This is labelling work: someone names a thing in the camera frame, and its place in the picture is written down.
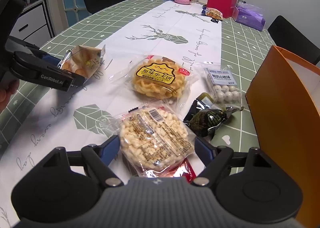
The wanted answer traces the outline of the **person's left hand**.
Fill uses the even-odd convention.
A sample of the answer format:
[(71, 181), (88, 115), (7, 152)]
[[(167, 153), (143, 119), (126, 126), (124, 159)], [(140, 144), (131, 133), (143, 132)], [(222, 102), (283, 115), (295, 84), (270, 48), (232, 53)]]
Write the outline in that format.
[(0, 93), (0, 112), (2, 112), (8, 105), (10, 98), (13, 94), (16, 93), (18, 87), (20, 85), (19, 80), (15, 80), (9, 84), (8, 89), (1, 89)]

